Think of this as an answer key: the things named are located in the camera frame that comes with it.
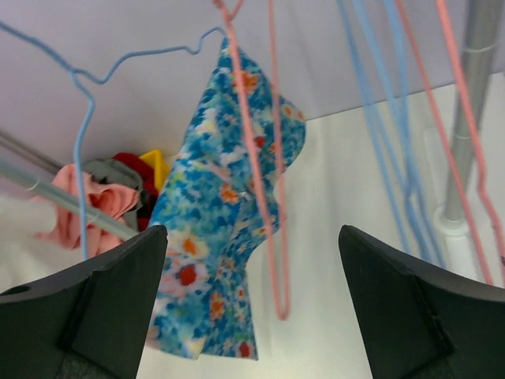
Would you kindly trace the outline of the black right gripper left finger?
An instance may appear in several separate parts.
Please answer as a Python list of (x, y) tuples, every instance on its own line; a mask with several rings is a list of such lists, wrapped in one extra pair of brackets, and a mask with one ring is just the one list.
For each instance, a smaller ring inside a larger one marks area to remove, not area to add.
[(163, 226), (1, 294), (3, 378), (135, 378), (167, 247)]

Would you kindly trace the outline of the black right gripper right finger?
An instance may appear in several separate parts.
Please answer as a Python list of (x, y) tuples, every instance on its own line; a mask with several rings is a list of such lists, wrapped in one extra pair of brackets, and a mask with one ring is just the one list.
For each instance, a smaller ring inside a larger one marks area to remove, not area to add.
[(504, 290), (353, 226), (339, 251), (374, 378), (502, 378)]

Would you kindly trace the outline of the blue wire hanger grey skirt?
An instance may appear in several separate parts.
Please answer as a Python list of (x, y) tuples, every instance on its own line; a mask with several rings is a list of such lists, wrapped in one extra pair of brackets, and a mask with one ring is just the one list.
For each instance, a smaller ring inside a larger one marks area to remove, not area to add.
[(343, 23), (351, 62), (353, 64), (354, 72), (357, 78), (358, 90), (360, 93), (362, 108), (368, 126), (368, 132), (372, 141), (372, 146), (374, 148), (376, 161), (378, 163), (380, 173), (383, 179), (383, 184), (385, 186), (385, 190), (387, 193), (389, 205), (392, 214), (394, 216), (398, 236), (404, 252), (411, 255), (412, 250), (410, 248), (409, 240), (407, 238), (406, 229), (395, 200), (394, 182), (391, 180), (391, 176), (389, 175), (387, 169), (387, 161), (383, 154), (383, 149), (381, 146), (382, 141), (385, 143), (386, 151), (387, 154), (389, 155), (389, 160), (393, 164), (393, 169), (396, 178), (400, 178), (400, 183), (402, 183), (402, 175), (399, 173), (398, 162), (396, 159), (396, 155), (392, 149), (391, 142), (385, 135), (385, 127), (382, 122), (382, 119), (378, 113), (376, 104), (372, 100), (370, 85), (361, 63), (361, 59), (357, 49), (357, 44), (354, 39), (353, 30), (350, 26), (350, 20), (348, 18), (345, 2), (337, 1), (336, 3), (339, 8), (339, 14)]

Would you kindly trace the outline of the blue hanger salmon skirt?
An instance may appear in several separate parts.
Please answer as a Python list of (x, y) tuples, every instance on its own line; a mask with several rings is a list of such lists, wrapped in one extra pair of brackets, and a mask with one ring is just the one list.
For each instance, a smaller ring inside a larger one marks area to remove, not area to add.
[(409, 81), (399, 13), (392, 1), (384, 1), (383, 6), (386, 10), (387, 21), (390, 26), (395, 49), (395, 61), (398, 68), (398, 98), (394, 96), (393, 84), (388, 76), (383, 55), (374, 36), (372, 26), (368, 22), (365, 6), (361, 1), (353, 2), (353, 7), (371, 51), (391, 116), (396, 123), (398, 138), (402, 146), (402, 156), (406, 172), (405, 183), (402, 184), (402, 195), (407, 220), (417, 241), (421, 257), (433, 265), (438, 264), (441, 268), (445, 268), (443, 251), (438, 242), (432, 222), (428, 219), (421, 176), (411, 141), (409, 102), (407, 99)]

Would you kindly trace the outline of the blue hanger floral skirt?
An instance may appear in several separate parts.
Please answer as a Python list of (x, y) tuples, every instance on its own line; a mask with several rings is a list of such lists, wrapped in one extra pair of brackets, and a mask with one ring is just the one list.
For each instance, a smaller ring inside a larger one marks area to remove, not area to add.
[(124, 63), (126, 60), (131, 58), (139, 58), (144, 56), (154, 56), (160, 54), (169, 54), (176, 51), (184, 51), (190, 55), (197, 55), (202, 50), (204, 39), (211, 35), (212, 33), (218, 32), (221, 35), (224, 35), (225, 32), (219, 26), (215, 26), (214, 28), (209, 29), (204, 32), (200, 38), (198, 39), (196, 47), (192, 48), (186, 45), (178, 45), (173, 47), (165, 47), (162, 49), (154, 49), (154, 50), (146, 50), (146, 51), (132, 51), (122, 55), (116, 62), (112, 64), (109, 70), (105, 73), (105, 75), (101, 78), (87, 71), (86, 69), (77, 68), (68, 62), (62, 55), (60, 55), (56, 50), (47, 45), (41, 39), (38, 39), (34, 36), (29, 36), (24, 32), (12, 27), (6, 22), (1, 23), (1, 30), (3, 32), (8, 33), (9, 35), (16, 37), (36, 48), (41, 50), (43, 53), (48, 55), (53, 61), (58, 63), (67, 73), (71, 81), (73, 82), (74, 87), (82, 93), (83, 96), (88, 101), (87, 111), (85, 113), (84, 118), (80, 124), (80, 128), (77, 132), (76, 139), (73, 145), (73, 162), (74, 166), (77, 170), (77, 190), (78, 197), (77, 201), (77, 215), (80, 220), (80, 248), (81, 254), (84, 260), (89, 258), (89, 248), (88, 248), (88, 235), (87, 228), (88, 224), (92, 221), (96, 221), (105, 215), (99, 211), (92, 211), (86, 203), (85, 200), (85, 189), (84, 189), (84, 177), (82, 174), (82, 164), (81, 164), (81, 150), (82, 144), (84, 143), (84, 136), (88, 130), (88, 125), (92, 120), (92, 116), (95, 111), (95, 97), (94, 95), (80, 82), (79, 77), (86, 77), (89, 81), (96, 85), (104, 85), (106, 84), (114, 75), (115, 71), (118, 67)]

